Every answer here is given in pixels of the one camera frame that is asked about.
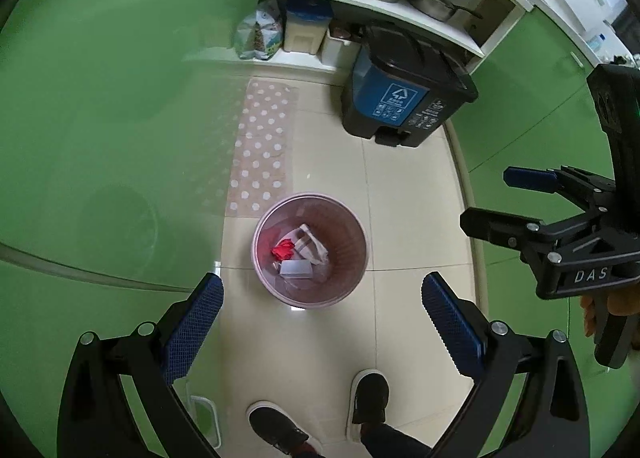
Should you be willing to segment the person's right hand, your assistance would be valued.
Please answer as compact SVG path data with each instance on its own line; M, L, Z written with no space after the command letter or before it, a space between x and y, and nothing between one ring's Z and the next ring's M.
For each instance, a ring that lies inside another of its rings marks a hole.
M584 311L585 335L592 337L596 332L596 307L591 295L583 295L580 298L580 307ZM626 285L612 289L606 298L608 312L616 316L637 315L640 309L639 284Z

